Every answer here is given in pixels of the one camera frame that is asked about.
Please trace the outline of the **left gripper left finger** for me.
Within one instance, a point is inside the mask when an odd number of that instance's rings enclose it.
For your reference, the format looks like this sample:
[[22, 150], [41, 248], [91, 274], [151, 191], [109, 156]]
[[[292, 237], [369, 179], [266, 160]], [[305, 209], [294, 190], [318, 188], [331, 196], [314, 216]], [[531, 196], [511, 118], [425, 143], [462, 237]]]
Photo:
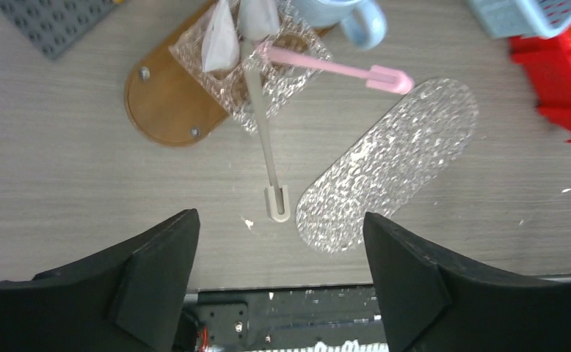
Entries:
[[0, 351], [192, 351], [197, 321], [183, 301], [199, 214], [23, 282], [0, 282]]

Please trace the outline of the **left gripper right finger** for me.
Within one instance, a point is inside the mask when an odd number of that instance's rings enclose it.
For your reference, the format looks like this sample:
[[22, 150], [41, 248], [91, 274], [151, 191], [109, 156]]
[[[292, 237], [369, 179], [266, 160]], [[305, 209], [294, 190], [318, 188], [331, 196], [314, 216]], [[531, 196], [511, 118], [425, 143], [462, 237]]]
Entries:
[[363, 237], [391, 351], [571, 351], [571, 276], [501, 270], [377, 213]]

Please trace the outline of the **grey toothbrush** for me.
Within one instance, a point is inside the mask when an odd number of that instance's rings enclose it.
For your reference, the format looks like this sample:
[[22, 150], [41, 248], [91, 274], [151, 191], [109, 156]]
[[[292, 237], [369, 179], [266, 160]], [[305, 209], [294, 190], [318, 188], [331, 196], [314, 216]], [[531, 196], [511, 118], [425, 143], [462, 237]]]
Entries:
[[291, 217], [288, 187], [280, 186], [274, 164], [272, 143], [267, 120], [267, 108], [263, 96], [261, 75], [254, 70], [245, 70], [244, 79], [247, 85], [250, 104], [252, 105], [255, 121], [260, 136], [261, 147], [266, 164], [269, 186], [265, 189], [267, 213], [272, 221], [284, 223]]

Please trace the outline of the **pink toothbrush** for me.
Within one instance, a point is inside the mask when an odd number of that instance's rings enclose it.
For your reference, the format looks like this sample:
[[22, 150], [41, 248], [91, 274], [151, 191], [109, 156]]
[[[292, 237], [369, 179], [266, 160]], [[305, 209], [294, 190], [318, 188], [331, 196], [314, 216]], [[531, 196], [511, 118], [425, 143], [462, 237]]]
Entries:
[[370, 89], [406, 95], [415, 87], [415, 82], [409, 75], [402, 70], [391, 67], [372, 65], [369, 69], [364, 70], [336, 62], [317, 59], [295, 51], [279, 48], [272, 44], [256, 43], [255, 48], [261, 52], [261, 56], [269, 59], [271, 62], [360, 78], [365, 81], [365, 86]]

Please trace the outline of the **clear acrylic toothbrush holder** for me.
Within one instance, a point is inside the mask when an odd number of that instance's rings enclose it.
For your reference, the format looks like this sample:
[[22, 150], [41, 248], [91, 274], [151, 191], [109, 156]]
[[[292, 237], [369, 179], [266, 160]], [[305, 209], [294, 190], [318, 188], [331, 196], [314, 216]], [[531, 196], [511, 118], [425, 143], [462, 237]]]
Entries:
[[291, 97], [301, 92], [320, 71], [273, 62], [269, 50], [284, 49], [310, 56], [321, 61], [332, 61], [332, 54], [319, 34], [308, 25], [290, 1], [276, 1], [279, 29], [255, 43], [254, 50], [244, 53], [235, 49], [238, 62], [230, 66], [203, 68], [204, 39], [227, 29], [229, 35], [243, 38], [237, 24], [245, 1], [219, 1], [201, 15], [196, 23], [183, 32], [169, 47], [172, 57], [191, 77], [251, 135], [258, 132], [255, 113], [248, 101], [245, 70], [261, 75], [266, 116], [273, 118]]

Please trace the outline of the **pink cap toothpaste tube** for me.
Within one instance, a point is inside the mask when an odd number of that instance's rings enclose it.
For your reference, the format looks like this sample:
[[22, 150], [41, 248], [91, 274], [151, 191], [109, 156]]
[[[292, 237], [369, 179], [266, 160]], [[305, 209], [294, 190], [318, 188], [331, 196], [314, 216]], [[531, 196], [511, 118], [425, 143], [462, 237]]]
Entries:
[[239, 39], [230, 2], [220, 0], [214, 6], [204, 34], [201, 58], [204, 73], [230, 70], [239, 61]]

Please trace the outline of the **light blue mug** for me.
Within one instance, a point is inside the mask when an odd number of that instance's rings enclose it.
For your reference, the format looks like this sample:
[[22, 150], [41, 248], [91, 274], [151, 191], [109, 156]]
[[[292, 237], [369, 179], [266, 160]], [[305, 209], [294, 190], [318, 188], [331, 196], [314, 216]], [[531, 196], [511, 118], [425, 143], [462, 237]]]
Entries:
[[299, 16], [315, 29], [340, 26], [347, 39], [361, 50], [378, 46], [388, 32], [385, 13], [374, 0], [292, 1]]

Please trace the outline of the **teal cap toothpaste tube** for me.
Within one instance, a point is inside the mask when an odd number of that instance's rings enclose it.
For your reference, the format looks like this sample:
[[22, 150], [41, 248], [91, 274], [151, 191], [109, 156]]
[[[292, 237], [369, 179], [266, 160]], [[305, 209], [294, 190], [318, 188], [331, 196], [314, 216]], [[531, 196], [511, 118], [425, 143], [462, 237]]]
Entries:
[[280, 19], [275, 0], [241, 0], [237, 24], [243, 38], [262, 41], [280, 31]]

